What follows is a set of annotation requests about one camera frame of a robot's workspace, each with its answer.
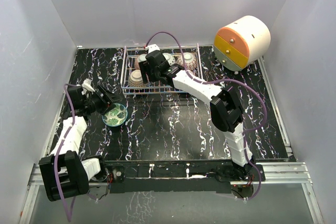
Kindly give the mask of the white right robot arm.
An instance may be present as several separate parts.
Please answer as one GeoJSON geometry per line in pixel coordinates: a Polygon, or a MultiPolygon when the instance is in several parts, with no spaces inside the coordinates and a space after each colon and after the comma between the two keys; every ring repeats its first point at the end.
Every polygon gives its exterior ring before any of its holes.
{"type": "Polygon", "coordinates": [[[170,63],[165,55],[155,50],[138,59],[144,83],[161,82],[172,88],[187,92],[203,101],[211,111],[212,124],[224,133],[234,163],[234,174],[240,180],[247,180],[253,174],[253,154],[244,143],[243,107],[232,88],[224,89],[206,84],[184,67],[170,63]]]}

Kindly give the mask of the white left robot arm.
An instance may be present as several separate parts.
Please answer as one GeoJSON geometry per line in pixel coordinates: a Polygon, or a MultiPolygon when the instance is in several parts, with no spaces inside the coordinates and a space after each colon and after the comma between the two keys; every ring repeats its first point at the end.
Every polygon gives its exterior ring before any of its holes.
{"type": "Polygon", "coordinates": [[[93,178],[104,181],[108,168],[101,155],[84,160],[79,157],[79,147],[87,130],[89,116],[105,115],[116,107],[120,98],[98,85],[91,86],[89,79],[82,84],[65,85],[67,108],[62,122],[62,132],[55,148],[39,161],[47,197],[50,201],[64,200],[89,191],[93,178]]]}

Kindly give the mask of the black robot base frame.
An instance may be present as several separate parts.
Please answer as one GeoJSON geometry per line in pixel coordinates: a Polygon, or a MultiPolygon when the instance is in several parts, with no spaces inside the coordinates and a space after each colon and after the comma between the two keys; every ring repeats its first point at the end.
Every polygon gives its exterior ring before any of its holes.
{"type": "Polygon", "coordinates": [[[90,187],[106,186],[111,194],[138,191],[215,191],[230,194],[233,189],[261,185],[265,179],[260,164],[240,167],[229,159],[186,161],[106,161],[106,174],[91,179],[90,187]]]}

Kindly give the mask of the white wire dish rack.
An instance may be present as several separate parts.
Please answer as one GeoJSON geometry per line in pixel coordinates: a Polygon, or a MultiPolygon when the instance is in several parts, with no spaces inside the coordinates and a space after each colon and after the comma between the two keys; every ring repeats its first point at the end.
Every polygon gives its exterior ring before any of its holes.
{"type": "MultiPolygon", "coordinates": [[[[193,75],[203,79],[203,71],[201,64],[201,54],[199,50],[199,44],[196,46],[182,46],[183,52],[189,52],[193,54],[197,59],[196,69],[193,70],[193,75]]],[[[130,76],[135,68],[135,60],[141,54],[147,53],[144,48],[124,48],[123,63],[121,68],[120,86],[124,96],[138,95],[138,94],[167,94],[167,93],[183,93],[181,90],[174,89],[161,82],[149,82],[141,87],[131,86],[130,76]]]]}

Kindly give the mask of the white bowl green leaves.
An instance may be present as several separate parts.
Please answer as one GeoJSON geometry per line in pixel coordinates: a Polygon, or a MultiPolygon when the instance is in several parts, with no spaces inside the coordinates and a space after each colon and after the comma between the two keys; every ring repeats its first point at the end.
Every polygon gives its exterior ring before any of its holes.
{"type": "Polygon", "coordinates": [[[115,107],[102,116],[105,125],[110,127],[121,126],[128,117],[128,111],[123,104],[115,103],[115,107]]]}

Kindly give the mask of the brown patterned bowl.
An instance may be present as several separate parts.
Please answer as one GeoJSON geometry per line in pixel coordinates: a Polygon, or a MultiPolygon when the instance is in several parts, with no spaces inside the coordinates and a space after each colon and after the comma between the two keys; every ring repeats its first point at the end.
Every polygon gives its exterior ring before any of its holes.
{"type": "Polygon", "coordinates": [[[131,88],[142,88],[144,87],[142,75],[140,70],[133,70],[128,79],[128,87],[131,88]]]}

